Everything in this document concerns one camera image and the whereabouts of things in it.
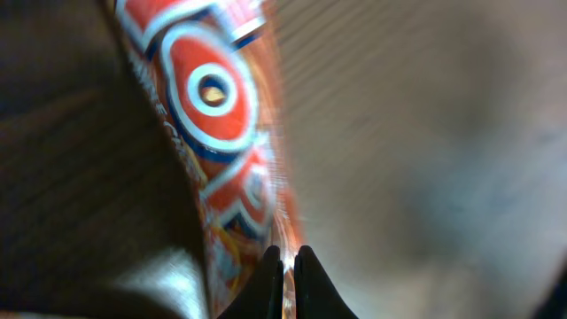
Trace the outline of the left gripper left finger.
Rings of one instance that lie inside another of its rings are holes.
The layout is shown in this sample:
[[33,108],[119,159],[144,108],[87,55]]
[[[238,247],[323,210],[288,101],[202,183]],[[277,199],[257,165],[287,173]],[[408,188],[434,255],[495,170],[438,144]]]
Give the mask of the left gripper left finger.
[[283,315],[284,265],[280,249],[272,245],[242,291],[218,319],[281,319]]

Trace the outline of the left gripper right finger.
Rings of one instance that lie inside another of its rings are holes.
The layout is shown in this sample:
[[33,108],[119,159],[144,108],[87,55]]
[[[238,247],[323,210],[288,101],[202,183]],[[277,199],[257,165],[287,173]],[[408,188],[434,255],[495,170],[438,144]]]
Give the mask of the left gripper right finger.
[[298,319],[357,319],[310,246],[300,247],[293,276]]

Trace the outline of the red orange snack packet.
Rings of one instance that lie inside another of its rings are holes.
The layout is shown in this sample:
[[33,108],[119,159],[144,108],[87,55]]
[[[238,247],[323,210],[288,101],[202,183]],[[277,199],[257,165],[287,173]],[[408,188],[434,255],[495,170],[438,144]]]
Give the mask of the red orange snack packet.
[[297,314],[302,243],[287,176],[278,49],[269,1],[114,0],[133,71],[190,180],[213,315],[271,246],[283,263],[276,316]]

